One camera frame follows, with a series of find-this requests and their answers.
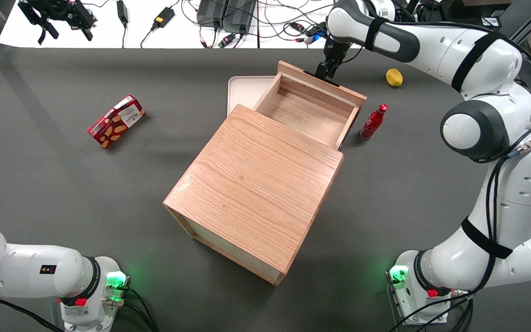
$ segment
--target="open drawer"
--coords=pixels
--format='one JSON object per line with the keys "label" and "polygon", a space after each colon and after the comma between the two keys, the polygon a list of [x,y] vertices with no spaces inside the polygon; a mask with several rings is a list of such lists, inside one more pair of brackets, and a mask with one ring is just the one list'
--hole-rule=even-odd
{"label": "open drawer", "polygon": [[280,61],[254,110],[333,149],[340,149],[366,97]]}

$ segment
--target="power adapter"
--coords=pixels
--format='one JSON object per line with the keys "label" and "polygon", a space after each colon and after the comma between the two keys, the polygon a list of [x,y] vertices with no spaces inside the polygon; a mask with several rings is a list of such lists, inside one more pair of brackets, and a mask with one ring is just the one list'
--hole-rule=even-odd
{"label": "power adapter", "polygon": [[151,28],[151,31],[156,30],[157,28],[163,28],[171,19],[175,16],[175,12],[173,9],[169,7],[165,7],[159,15],[154,19],[153,21],[153,27]]}
{"label": "power adapter", "polygon": [[118,8],[118,18],[120,19],[120,22],[122,22],[124,28],[126,28],[126,25],[128,25],[128,9],[126,8],[124,1],[118,0],[116,2],[116,7]]}

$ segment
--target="gray table surface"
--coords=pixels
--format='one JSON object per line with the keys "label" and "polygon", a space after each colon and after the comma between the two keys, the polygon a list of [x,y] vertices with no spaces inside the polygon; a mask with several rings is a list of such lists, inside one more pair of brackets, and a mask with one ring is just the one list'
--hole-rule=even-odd
{"label": "gray table surface", "polygon": [[[461,101],[449,86],[367,51],[341,66],[335,81],[369,99],[278,287],[191,239],[161,204],[225,119],[230,77],[274,74],[279,59],[314,70],[322,57],[0,46],[0,231],[11,243],[116,259],[163,332],[389,330],[384,270],[404,250],[451,235],[486,172],[441,141],[440,120]],[[404,75],[401,88],[384,80],[391,67]],[[127,93],[147,116],[105,151],[86,128]],[[361,143],[357,131],[380,103],[389,105],[385,122]],[[13,302],[50,318],[48,300]],[[472,332],[531,331],[531,282],[483,290],[475,307]],[[0,332],[44,330],[0,305]],[[114,328],[143,330],[126,310]]]}

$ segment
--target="yellow lemon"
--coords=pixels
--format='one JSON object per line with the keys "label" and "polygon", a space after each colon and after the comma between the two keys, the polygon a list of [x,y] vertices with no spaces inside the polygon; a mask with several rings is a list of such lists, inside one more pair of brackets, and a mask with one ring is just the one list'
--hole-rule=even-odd
{"label": "yellow lemon", "polygon": [[391,86],[400,87],[403,84],[403,75],[398,69],[389,69],[386,72],[386,81]]}

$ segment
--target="red button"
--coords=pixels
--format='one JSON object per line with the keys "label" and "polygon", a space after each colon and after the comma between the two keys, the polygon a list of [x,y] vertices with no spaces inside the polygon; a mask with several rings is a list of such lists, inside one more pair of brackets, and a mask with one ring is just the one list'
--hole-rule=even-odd
{"label": "red button", "polygon": [[75,300],[75,305],[78,307],[84,307],[86,303],[87,303],[86,298],[78,298]]}

